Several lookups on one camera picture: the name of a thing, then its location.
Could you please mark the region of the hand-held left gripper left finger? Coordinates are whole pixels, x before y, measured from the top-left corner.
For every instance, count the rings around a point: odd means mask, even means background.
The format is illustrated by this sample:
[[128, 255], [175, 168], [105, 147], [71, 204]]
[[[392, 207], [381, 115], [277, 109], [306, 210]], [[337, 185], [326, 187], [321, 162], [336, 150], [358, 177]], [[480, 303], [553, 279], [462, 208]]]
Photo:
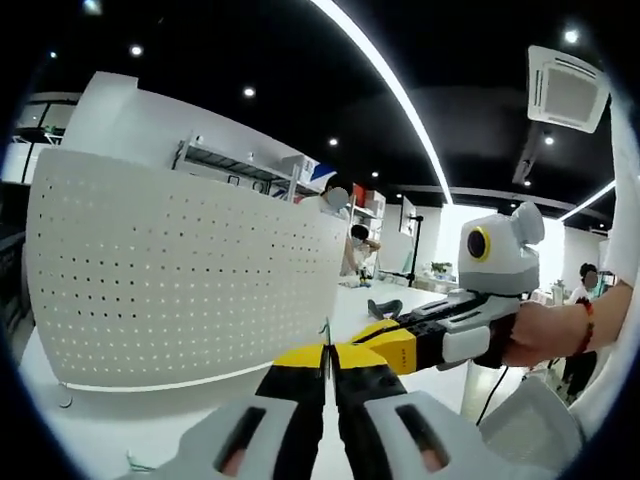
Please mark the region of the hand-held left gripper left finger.
[[256, 392], [188, 429], [151, 479], [309, 479], [322, 438], [322, 344], [276, 359]]

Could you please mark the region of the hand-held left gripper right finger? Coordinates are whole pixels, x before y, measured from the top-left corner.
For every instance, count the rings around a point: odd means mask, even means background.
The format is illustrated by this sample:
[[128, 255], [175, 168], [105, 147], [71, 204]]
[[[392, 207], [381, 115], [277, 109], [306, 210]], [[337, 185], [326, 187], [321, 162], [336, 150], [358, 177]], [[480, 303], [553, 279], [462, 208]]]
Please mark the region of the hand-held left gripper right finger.
[[356, 479], [552, 479], [491, 452], [478, 428], [426, 392], [408, 392], [362, 345], [331, 347], [338, 428]]

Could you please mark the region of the person's right hand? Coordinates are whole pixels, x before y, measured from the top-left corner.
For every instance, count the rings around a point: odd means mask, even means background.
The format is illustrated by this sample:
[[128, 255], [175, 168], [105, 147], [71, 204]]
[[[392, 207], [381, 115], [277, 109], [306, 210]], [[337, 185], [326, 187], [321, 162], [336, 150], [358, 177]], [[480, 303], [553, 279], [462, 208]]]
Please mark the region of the person's right hand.
[[571, 356], [580, 349], [589, 321], [580, 304], [547, 307], [525, 302], [516, 314], [503, 362], [510, 367], [533, 367]]

